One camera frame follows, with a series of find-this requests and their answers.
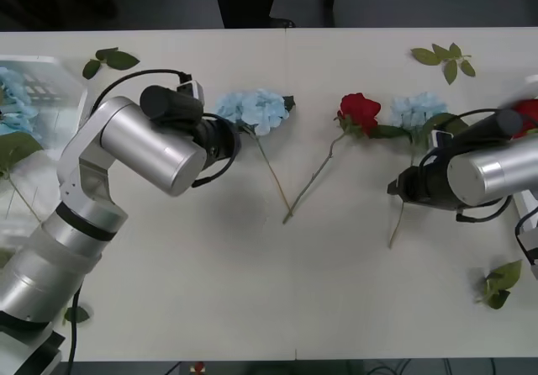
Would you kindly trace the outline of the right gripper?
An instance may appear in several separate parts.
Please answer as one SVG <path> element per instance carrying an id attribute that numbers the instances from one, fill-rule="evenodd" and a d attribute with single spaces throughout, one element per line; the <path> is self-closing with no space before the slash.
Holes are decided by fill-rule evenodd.
<path id="1" fill-rule="evenodd" d="M 401 172 L 387 194 L 412 203 L 437 209 L 453 209 L 453 192 L 448 183 L 447 167 L 453 153 L 430 151 L 419 162 Z"/>

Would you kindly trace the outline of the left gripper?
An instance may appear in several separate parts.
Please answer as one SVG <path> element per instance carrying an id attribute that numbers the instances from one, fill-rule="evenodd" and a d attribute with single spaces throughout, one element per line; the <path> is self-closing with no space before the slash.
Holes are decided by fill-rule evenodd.
<path id="1" fill-rule="evenodd" d="M 235 161 L 241 148 L 235 124 L 217 115 L 204 115 L 195 128 L 195 143 L 206 151 L 204 169 L 218 161 Z"/>

